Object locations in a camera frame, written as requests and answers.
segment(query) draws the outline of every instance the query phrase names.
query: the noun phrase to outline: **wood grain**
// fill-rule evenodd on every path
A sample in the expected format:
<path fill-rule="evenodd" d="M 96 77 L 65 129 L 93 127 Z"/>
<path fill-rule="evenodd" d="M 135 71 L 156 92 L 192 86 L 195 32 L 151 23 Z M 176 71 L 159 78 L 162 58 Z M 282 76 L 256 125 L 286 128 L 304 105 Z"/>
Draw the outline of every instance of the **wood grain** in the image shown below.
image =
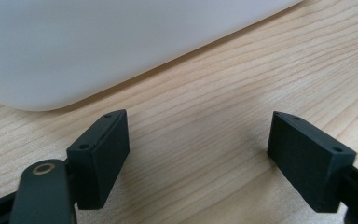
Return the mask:
<path fill-rule="evenodd" d="M 341 223 L 345 206 L 314 213 L 266 147 L 278 110 L 358 152 L 358 0 L 306 0 L 63 109 L 0 105 L 0 197 L 121 108 L 130 156 L 105 208 L 79 223 Z"/>

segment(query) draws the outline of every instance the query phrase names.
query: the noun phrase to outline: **mounting hole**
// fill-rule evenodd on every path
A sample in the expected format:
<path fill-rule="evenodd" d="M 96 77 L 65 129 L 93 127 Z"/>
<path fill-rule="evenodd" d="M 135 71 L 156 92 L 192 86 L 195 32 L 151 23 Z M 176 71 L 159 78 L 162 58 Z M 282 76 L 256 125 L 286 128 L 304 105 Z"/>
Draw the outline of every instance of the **mounting hole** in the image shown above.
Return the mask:
<path fill-rule="evenodd" d="M 55 165 L 53 163 L 44 163 L 41 165 L 36 166 L 32 173 L 34 175 L 44 175 L 47 174 L 48 172 L 52 171 L 55 168 Z"/>
<path fill-rule="evenodd" d="M 86 149 L 88 147 L 89 147 L 88 144 L 82 144 L 82 145 L 79 146 L 80 149 Z"/>
<path fill-rule="evenodd" d="M 339 147 L 333 147 L 333 150 L 335 150 L 336 152 L 343 152 L 344 150 L 342 150 L 342 148 Z"/>

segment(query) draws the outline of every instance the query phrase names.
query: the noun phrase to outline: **wooden table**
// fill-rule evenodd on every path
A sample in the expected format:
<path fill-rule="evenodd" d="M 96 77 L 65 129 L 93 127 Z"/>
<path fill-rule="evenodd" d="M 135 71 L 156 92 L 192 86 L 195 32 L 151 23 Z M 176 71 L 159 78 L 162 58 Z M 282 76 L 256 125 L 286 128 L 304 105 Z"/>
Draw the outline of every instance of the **wooden table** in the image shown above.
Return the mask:
<path fill-rule="evenodd" d="M 105 208 L 79 223 L 341 223 L 345 206 L 314 213 L 266 148 L 278 110 L 358 152 L 358 1 L 306 0 L 63 109 L 0 105 L 0 197 L 121 108 L 130 156 Z"/>

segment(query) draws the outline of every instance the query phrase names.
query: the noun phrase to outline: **light wood surface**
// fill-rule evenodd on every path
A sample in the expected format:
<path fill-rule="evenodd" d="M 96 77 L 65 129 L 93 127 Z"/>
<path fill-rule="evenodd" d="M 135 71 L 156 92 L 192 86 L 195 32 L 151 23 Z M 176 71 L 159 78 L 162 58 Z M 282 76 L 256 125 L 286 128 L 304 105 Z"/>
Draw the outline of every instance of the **light wood surface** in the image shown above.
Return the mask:
<path fill-rule="evenodd" d="M 305 0 L 63 109 L 0 105 L 0 197 L 122 108 L 130 156 L 105 208 L 79 223 L 341 223 L 346 208 L 314 213 L 266 148 L 278 110 L 358 152 L 358 0 Z"/>

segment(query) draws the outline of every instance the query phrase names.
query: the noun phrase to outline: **white plastic object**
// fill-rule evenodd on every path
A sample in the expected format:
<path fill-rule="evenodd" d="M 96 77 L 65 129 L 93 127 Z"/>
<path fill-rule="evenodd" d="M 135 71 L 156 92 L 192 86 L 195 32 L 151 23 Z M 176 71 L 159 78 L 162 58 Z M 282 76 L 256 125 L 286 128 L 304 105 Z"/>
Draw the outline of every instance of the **white plastic object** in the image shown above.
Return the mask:
<path fill-rule="evenodd" d="M 0 0 L 0 104 L 72 104 L 300 1 Z"/>

